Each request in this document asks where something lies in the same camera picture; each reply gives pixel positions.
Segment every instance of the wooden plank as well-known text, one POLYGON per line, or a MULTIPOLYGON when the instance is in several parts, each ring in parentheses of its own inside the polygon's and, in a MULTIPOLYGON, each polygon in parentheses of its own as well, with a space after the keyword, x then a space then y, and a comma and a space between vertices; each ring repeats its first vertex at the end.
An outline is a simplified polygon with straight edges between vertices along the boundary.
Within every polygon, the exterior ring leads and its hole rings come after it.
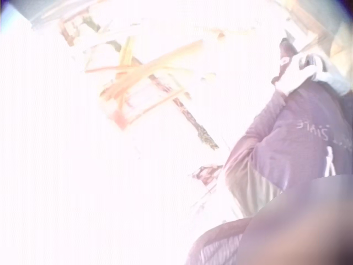
POLYGON ((178 48, 166 55, 163 55, 160 58, 157 58, 145 65, 142 65, 130 74, 123 77, 116 84, 113 84, 110 88, 104 90, 100 96, 105 100, 109 100, 111 98, 118 98, 141 79, 150 76, 156 70, 161 69, 162 67, 166 66, 168 63, 171 63, 175 59, 179 59, 181 57, 185 57, 201 51, 203 46, 204 41, 198 40, 194 43, 178 48))
MULTIPOLYGON (((126 44, 125 46, 121 49, 120 52, 120 66, 125 67, 125 66, 131 66, 132 62, 132 49, 135 44, 135 37, 134 36, 129 36, 127 37, 126 44)), ((122 73, 117 73, 116 77, 119 78, 122 73)), ((124 100, 125 100, 125 93, 121 95, 119 99, 119 110, 122 111, 122 108, 124 106, 124 100)))

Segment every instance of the person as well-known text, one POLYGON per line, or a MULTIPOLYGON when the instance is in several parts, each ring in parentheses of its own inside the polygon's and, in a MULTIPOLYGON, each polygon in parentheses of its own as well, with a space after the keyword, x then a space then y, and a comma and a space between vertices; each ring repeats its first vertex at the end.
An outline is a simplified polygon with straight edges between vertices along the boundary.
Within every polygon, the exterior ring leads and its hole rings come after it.
POLYGON ((280 49, 273 97, 236 143, 218 179, 217 193, 235 220, 253 216, 302 182, 352 173, 350 84, 325 72, 328 62, 306 66, 307 55, 286 38, 280 49))

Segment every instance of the broken wood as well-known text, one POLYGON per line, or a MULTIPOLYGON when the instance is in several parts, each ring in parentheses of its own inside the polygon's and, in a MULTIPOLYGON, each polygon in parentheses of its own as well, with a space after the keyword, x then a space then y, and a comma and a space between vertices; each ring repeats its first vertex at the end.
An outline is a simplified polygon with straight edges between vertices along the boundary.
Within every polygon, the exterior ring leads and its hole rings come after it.
POLYGON ((101 97, 105 100, 109 100, 111 98, 118 98, 123 93, 125 93, 128 89, 130 89, 133 85, 139 82, 141 79, 146 78, 153 74, 156 70, 161 69, 163 66, 171 63, 175 59, 179 59, 181 57, 185 57, 191 54, 194 54, 200 51, 204 46, 203 40, 198 40, 194 43, 186 45, 184 47, 178 48, 166 55, 161 56, 136 70, 132 71, 130 74, 123 77, 116 84, 113 84, 110 88, 104 90, 101 94, 101 97))

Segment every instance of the gloved hand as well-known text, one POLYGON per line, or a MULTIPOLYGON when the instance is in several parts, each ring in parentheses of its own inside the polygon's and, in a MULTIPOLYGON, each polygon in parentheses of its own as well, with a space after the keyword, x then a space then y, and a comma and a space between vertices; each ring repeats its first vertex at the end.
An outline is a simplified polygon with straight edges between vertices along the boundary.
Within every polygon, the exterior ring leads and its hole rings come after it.
POLYGON ((314 81, 325 82, 337 92, 339 96, 344 96, 351 89, 351 84, 341 74, 335 72, 324 72, 317 69, 313 76, 314 81))
POLYGON ((303 61, 304 58, 305 55, 302 53, 293 56, 284 74, 275 83, 275 88, 286 96, 317 72, 317 68, 314 65, 307 66, 302 70, 300 69, 299 63, 303 61))

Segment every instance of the black balaclava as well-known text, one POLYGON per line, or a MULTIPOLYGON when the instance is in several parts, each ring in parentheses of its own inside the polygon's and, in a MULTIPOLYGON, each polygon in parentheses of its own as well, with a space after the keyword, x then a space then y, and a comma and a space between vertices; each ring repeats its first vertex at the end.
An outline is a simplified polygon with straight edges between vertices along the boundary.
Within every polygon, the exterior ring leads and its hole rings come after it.
POLYGON ((288 62, 282 64, 280 66, 280 73, 278 76, 274 77, 271 83, 274 85, 277 81, 279 81, 282 75, 285 73, 286 69, 288 68, 289 64, 292 61, 293 56, 298 54, 297 49, 290 43, 287 38, 283 38, 280 43, 280 50, 281 50, 281 61, 284 58, 289 58, 288 62))

